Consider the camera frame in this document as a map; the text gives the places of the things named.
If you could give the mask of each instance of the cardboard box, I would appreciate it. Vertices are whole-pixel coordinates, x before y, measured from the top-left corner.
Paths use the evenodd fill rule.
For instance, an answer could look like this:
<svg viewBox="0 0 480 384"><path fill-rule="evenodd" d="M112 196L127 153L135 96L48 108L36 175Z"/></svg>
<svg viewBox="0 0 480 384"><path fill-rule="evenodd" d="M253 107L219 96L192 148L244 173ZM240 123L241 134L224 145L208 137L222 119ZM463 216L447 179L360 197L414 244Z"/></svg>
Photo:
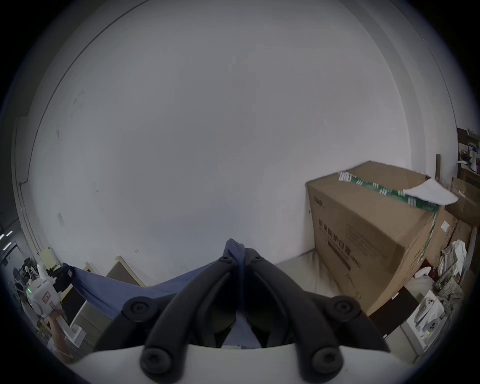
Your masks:
<svg viewBox="0 0 480 384"><path fill-rule="evenodd" d="M448 242L450 245L452 242L457 240L462 240L465 243L465 248L468 250L468 244L470 243L470 234L472 233L472 227L467 223L459 220L455 226L455 230L453 231L453 235Z"/></svg>
<svg viewBox="0 0 480 384"><path fill-rule="evenodd" d="M448 205L445 209L471 227L478 228L480 224L480 189L454 177L450 191L458 196L458 201Z"/></svg>
<svg viewBox="0 0 480 384"><path fill-rule="evenodd" d="M350 172L393 190L416 187L425 175L369 161ZM433 212L384 196L333 174L307 183L315 248L343 293L372 314L419 267Z"/></svg>
<svg viewBox="0 0 480 384"><path fill-rule="evenodd" d="M440 207L432 239L430 240L425 253L425 259L430 263L433 269L438 267L442 249L445 249L450 243L457 222L458 219L456 217L445 211L444 207Z"/></svg>

